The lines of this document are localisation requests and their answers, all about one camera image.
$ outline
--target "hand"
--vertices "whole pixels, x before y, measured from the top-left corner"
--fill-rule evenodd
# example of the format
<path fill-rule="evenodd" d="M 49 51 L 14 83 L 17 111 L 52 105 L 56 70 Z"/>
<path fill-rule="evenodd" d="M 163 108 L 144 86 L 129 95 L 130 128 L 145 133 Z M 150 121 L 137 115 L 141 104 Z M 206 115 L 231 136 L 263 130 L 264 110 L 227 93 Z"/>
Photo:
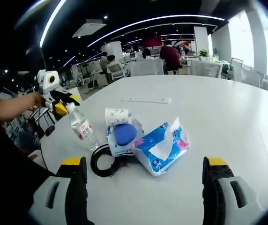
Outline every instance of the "hand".
<path fill-rule="evenodd" d="M 38 92 L 30 93 L 33 102 L 33 106 L 41 107 L 45 104 L 45 99 Z"/>

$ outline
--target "person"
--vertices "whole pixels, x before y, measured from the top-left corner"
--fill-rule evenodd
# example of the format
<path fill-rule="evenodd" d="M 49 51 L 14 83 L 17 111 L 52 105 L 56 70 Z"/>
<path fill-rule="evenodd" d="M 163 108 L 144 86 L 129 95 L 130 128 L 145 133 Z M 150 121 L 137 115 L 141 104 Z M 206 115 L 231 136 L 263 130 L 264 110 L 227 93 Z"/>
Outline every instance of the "person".
<path fill-rule="evenodd" d="M 188 55 L 188 53 L 190 52 L 190 50 L 187 47 L 184 47 L 184 51 L 185 51 L 185 55 Z"/>
<path fill-rule="evenodd" d="M 107 66 L 107 73 L 110 73 L 108 67 L 109 66 L 113 66 L 113 65 L 120 65 L 121 68 L 124 68 L 124 65 L 121 64 L 119 61 L 115 61 L 115 55 L 109 55 L 108 56 L 108 61 L 109 61 L 109 64 Z"/>
<path fill-rule="evenodd" d="M 160 51 L 160 58 L 165 61 L 163 65 L 164 74 L 168 74 L 169 70 L 178 70 L 182 68 L 180 61 L 180 53 L 171 45 L 171 41 L 165 41 Z"/>
<path fill-rule="evenodd" d="M 103 70 L 104 73 L 106 73 L 106 71 L 107 71 L 107 66 L 108 66 L 108 64 L 109 64 L 109 61 L 108 61 L 108 59 L 107 59 L 107 55 L 108 55 L 107 52 L 103 52 L 103 53 L 102 53 L 101 60 L 100 60 L 100 67 L 101 67 L 101 69 Z"/>
<path fill-rule="evenodd" d="M 107 59 L 107 55 L 108 53 L 107 52 L 103 52 L 102 53 L 102 56 L 101 56 L 101 60 L 100 60 L 100 67 L 102 69 L 102 74 L 105 74 L 106 75 L 106 80 L 108 82 L 108 84 L 110 83 L 111 79 L 110 79 L 110 76 L 109 74 L 107 73 L 107 66 L 109 64 L 109 61 Z"/>
<path fill-rule="evenodd" d="M 176 49 L 178 50 L 179 54 L 181 55 L 181 48 L 180 48 L 180 46 L 177 46 Z"/>
<path fill-rule="evenodd" d="M 154 60 L 154 57 L 151 57 L 151 51 L 148 48 L 145 48 L 142 51 L 142 57 L 146 60 Z"/>
<path fill-rule="evenodd" d="M 40 185 L 54 174 L 22 154 L 5 133 L 2 123 L 33 106 L 41 106 L 43 97 L 30 93 L 11 100 L 0 99 L 0 215 L 15 223 L 32 223 L 27 211 Z"/>
<path fill-rule="evenodd" d="M 125 70 L 123 64 L 121 64 L 119 61 L 115 61 L 115 55 L 109 55 L 109 56 L 108 56 L 108 61 L 109 61 L 109 65 L 108 65 L 108 67 L 107 67 L 107 73 L 110 74 L 110 73 L 112 72 L 112 71 L 109 69 L 109 67 L 114 66 L 114 65 L 119 65 L 120 68 L 122 68 L 123 70 Z"/>

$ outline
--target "blue lid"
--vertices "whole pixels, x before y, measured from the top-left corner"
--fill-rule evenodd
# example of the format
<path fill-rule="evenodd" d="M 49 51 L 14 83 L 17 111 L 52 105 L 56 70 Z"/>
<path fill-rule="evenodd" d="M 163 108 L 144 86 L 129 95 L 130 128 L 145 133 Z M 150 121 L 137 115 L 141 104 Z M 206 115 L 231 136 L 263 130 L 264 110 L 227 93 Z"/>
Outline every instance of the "blue lid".
<path fill-rule="evenodd" d="M 114 128 L 116 143 L 120 146 L 129 144 L 136 137 L 136 128 L 128 123 L 118 124 Z"/>

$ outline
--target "plastic bottle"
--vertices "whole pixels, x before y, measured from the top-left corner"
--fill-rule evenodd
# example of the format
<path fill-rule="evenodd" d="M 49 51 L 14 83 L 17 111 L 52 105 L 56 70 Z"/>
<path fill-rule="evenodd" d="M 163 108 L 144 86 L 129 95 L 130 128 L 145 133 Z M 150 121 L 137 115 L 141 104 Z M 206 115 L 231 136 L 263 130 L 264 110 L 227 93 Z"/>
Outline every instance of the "plastic bottle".
<path fill-rule="evenodd" d="M 91 126 L 86 119 L 86 116 L 76 109 L 74 103 L 66 106 L 68 110 L 68 119 L 73 131 L 78 138 L 84 143 L 84 148 L 94 151 L 98 148 L 98 140 Z"/>

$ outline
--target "bottle label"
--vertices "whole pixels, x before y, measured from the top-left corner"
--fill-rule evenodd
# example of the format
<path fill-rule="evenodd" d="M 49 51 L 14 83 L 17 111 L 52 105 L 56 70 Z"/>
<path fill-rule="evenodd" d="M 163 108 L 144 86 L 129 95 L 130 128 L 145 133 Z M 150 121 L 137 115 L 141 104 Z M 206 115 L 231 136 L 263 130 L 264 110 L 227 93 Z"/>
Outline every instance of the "bottle label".
<path fill-rule="evenodd" d="M 88 121 L 86 120 L 81 126 L 76 130 L 78 137 L 81 140 L 88 138 L 92 134 L 92 128 L 89 126 Z"/>

